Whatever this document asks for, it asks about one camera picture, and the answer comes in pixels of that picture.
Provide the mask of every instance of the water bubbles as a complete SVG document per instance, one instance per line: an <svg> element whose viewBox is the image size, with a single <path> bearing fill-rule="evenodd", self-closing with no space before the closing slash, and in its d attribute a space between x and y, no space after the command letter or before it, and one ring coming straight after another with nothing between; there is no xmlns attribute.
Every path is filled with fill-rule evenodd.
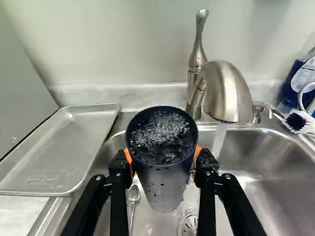
<svg viewBox="0 0 315 236"><path fill-rule="evenodd" d="M193 146L189 122L178 113L155 112L131 132L133 155L150 165L170 165L188 155Z"/></svg>

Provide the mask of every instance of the blue dish soap bottle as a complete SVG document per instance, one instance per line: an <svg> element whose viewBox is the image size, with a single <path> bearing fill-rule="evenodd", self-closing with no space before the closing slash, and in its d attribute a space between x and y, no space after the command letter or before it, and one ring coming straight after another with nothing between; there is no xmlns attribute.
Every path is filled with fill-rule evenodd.
<svg viewBox="0 0 315 236"><path fill-rule="evenodd" d="M315 81L315 47L306 54L296 59L283 84L283 97L278 110L288 113L292 108L298 108L297 94L304 84ZM304 107L310 103L315 96L315 87L310 87L303 94Z"/></svg>

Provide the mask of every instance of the sink basin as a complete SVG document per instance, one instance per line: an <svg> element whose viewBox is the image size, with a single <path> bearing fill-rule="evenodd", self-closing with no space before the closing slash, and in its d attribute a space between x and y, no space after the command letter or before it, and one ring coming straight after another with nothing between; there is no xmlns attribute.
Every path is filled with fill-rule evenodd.
<svg viewBox="0 0 315 236"><path fill-rule="evenodd" d="M134 113L120 113L108 140L103 145L95 166L108 174L110 160L124 149L124 130ZM199 142L211 150L215 123L198 124ZM258 125L230 125L218 158L220 173L234 174L243 187L265 232L270 236L307 236L315 232L315 163L314 151L298 136L283 130L275 119ZM198 189L193 182L186 187L183 201L174 212L154 211L137 176L141 200L136 205L133 222L135 236L176 236L182 228L180 220L188 211L197 212ZM216 199L217 235L232 236L223 205ZM110 202L101 213L95 236L109 235Z"/></svg>

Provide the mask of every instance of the sink drain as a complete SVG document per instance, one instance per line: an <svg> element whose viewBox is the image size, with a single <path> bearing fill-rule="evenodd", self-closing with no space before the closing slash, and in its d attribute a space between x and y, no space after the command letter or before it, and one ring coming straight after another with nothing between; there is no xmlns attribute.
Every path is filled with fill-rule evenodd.
<svg viewBox="0 0 315 236"><path fill-rule="evenodd" d="M198 213L189 208L185 210L179 220L177 236L196 236L198 226Z"/></svg>

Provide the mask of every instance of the baking tray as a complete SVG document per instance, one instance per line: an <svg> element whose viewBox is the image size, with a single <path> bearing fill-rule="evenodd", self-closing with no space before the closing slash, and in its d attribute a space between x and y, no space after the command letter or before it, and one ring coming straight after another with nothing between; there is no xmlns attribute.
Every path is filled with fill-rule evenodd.
<svg viewBox="0 0 315 236"><path fill-rule="evenodd" d="M0 194L66 196L77 190L119 110L118 104L58 110L0 162Z"/></svg>

